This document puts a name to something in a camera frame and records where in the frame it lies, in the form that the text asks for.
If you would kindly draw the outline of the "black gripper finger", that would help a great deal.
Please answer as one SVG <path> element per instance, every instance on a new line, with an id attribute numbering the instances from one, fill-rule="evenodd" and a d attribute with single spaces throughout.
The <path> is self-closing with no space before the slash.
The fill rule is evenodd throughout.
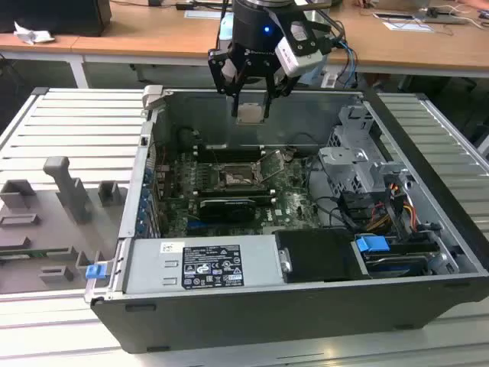
<path id="1" fill-rule="evenodd" d="M 288 96 L 295 87 L 295 78 L 285 75 L 278 83 L 275 83 L 274 77 L 269 74 L 266 75 L 265 82 L 266 92 L 263 103 L 263 117 L 268 118 L 272 101 L 281 96 Z"/>
<path id="2" fill-rule="evenodd" d="M 245 84 L 245 65 L 235 66 L 228 52 L 211 49 L 208 52 L 208 65 L 218 93 L 233 98 L 231 116 L 238 116 L 239 96 Z"/>

